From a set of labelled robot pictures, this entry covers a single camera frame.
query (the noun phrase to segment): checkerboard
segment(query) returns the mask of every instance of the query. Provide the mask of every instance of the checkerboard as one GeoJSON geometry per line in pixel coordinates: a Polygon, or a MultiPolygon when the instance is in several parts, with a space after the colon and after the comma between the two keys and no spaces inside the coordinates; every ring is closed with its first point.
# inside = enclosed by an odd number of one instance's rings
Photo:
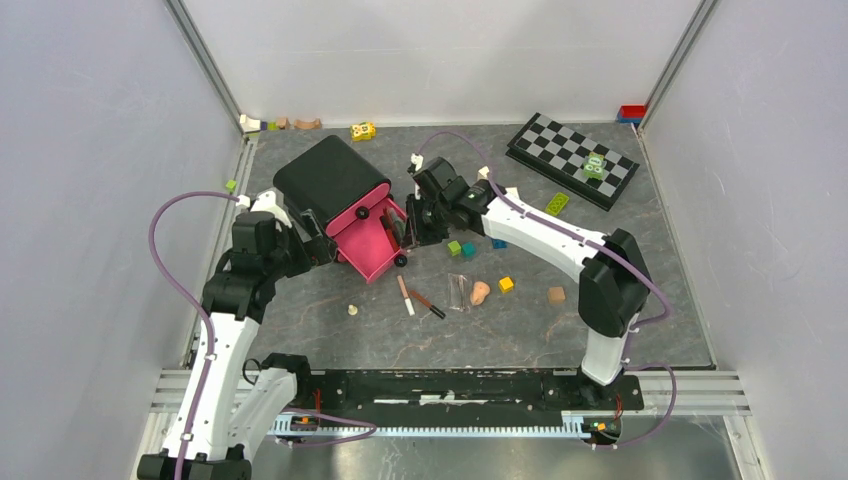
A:
{"type": "Polygon", "coordinates": [[[541,113],[533,115],[507,146],[507,156],[606,211],[615,205],[639,168],[638,163],[541,113]],[[600,179],[583,173],[583,162],[590,152],[603,155],[606,160],[600,179]]]}

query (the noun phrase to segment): lime green block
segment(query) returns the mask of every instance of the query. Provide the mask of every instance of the lime green block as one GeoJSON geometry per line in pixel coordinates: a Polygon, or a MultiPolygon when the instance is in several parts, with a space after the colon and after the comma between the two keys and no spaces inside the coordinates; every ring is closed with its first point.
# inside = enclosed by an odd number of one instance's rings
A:
{"type": "Polygon", "coordinates": [[[562,193],[557,193],[554,195],[554,198],[548,202],[548,206],[545,207],[545,213],[548,215],[556,217],[559,215],[559,212],[565,208],[565,205],[568,204],[568,196],[562,193]]]}
{"type": "Polygon", "coordinates": [[[450,250],[451,252],[451,257],[455,257],[459,255],[459,252],[462,251],[462,245],[460,245],[459,242],[454,240],[453,242],[450,242],[448,244],[448,250],[450,250]]]}

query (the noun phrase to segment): green cube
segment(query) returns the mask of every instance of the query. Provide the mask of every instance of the green cube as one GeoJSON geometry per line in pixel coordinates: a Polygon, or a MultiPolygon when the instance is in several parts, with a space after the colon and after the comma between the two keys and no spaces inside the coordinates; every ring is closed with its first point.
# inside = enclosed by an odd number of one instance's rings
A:
{"type": "Polygon", "coordinates": [[[603,155],[592,152],[583,163],[583,173],[589,178],[600,180],[604,176],[604,163],[606,163],[606,160],[604,160],[603,155]]]}
{"type": "Polygon", "coordinates": [[[451,252],[451,257],[455,257],[459,255],[459,252],[462,251],[462,245],[459,244],[456,240],[448,243],[448,250],[451,252]]]}
{"type": "Polygon", "coordinates": [[[562,209],[565,208],[565,205],[567,203],[568,196],[562,193],[557,193],[556,195],[554,195],[554,198],[552,198],[551,201],[548,202],[548,206],[545,207],[545,213],[556,217],[557,215],[559,215],[559,212],[561,212],[562,209]]]}

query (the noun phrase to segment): yellow block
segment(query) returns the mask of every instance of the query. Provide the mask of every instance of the yellow block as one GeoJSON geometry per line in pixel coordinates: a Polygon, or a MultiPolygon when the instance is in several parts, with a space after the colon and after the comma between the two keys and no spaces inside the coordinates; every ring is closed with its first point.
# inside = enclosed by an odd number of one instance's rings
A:
{"type": "Polygon", "coordinates": [[[512,283],[511,278],[504,277],[498,281],[498,286],[501,288],[501,293],[509,293],[515,287],[515,284],[512,283]]]}

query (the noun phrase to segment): gray floor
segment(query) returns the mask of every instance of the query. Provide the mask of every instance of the gray floor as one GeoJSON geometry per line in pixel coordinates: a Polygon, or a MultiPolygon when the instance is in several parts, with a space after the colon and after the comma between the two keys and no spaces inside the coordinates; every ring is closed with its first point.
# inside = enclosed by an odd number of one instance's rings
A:
{"type": "MultiPolygon", "coordinates": [[[[506,144],[519,125],[450,127],[474,139],[491,156],[498,182],[517,186],[522,200],[544,209],[557,192],[571,197],[560,214],[563,220],[592,230],[630,231],[642,248],[648,268],[669,296],[676,314],[668,322],[650,326],[633,341],[633,362],[664,361],[673,366],[711,363],[692,296],[683,277],[663,207],[648,168],[640,168],[610,212],[591,205],[567,190],[504,155],[506,144]]],[[[570,128],[613,150],[645,164],[638,141],[629,126],[576,124],[570,128]]],[[[437,127],[379,128],[374,140],[354,148],[392,180],[392,192],[402,199],[412,191],[406,173],[409,155],[437,127]]],[[[350,141],[346,129],[264,132],[248,182],[248,193],[271,187],[274,173],[318,140],[336,134],[350,141]]],[[[429,159],[441,155],[460,175],[476,179],[482,165],[474,151],[460,140],[443,136],[424,152],[429,159]]],[[[576,285],[562,272],[532,255],[510,246],[493,250],[488,239],[456,232],[460,242],[472,241],[478,254],[470,260],[451,258],[447,247],[435,245],[415,250],[403,269],[392,269],[372,285],[350,266],[323,266],[277,284],[277,297],[269,305],[250,356],[270,352],[304,354],[314,368],[424,368],[483,366],[577,366],[586,346],[586,327],[577,314],[576,285]],[[400,273],[410,288],[420,291],[448,313],[444,320],[416,305],[409,317],[395,276],[400,273]],[[470,313],[449,311],[448,273],[459,273],[487,282],[493,293],[470,313]],[[502,295],[497,281],[509,275],[515,290],[502,295]],[[565,305],[551,306],[549,287],[565,287],[565,305]],[[359,314],[348,316],[348,304],[359,314]]],[[[643,315],[659,312],[651,298],[643,315]]]]}
{"type": "MultiPolygon", "coordinates": [[[[656,423],[626,417],[639,435],[656,423]]],[[[625,439],[631,438],[625,431],[625,439]]],[[[740,479],[721,418],[673,417],[650,441],[593,452],[576,440],[374,438],[329,448],[290,449],[266,442],[255,480],[733,480],[740,479]]]]}

